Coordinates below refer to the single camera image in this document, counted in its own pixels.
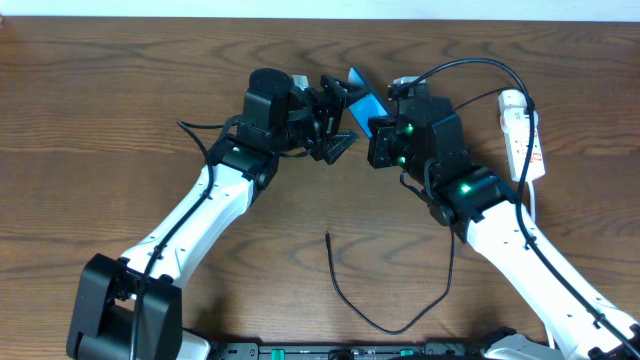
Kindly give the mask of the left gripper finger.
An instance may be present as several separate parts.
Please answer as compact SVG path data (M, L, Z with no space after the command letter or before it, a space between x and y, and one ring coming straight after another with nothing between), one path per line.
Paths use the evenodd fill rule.
M351 84L333 76L327 76L327 87L343 106L351 106L370 94L369 88L364 85Z
M324 161L328 165L334 164L358 138L358 134L353 131L339 132L329 137L322 150Z

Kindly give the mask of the blue Galaxy smartphone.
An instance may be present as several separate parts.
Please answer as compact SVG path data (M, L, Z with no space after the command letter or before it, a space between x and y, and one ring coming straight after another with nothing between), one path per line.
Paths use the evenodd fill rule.
M371 138L372 132L369 127L369 119L374 117L388 117L391 115L391 111L389 107L382 102L370 82L358 68L351 67L349 69L347 82L351 85L363 87L367 91L367 94L363 98L350 105L348 109L366 137Z

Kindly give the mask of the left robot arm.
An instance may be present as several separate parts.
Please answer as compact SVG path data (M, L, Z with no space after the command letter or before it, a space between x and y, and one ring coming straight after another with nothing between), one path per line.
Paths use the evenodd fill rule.
M359 84L271 68L251 73L240 114L203 147L204 166L181 202L143 240L84 267L66 352L72 359L209 359L213 343L183 326L182 294L220 235L255 202L283 157L334 163L355 142L343 111L368 95Z

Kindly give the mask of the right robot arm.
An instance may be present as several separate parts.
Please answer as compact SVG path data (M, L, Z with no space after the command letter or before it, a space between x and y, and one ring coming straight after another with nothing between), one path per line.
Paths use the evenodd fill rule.
M371 97L354 116L372 166L399 166L422 184L432 217L493 264L550 330L551 354L638 358L638 321L586 281L498 174L472 161L449 99L413 90L391 115Z

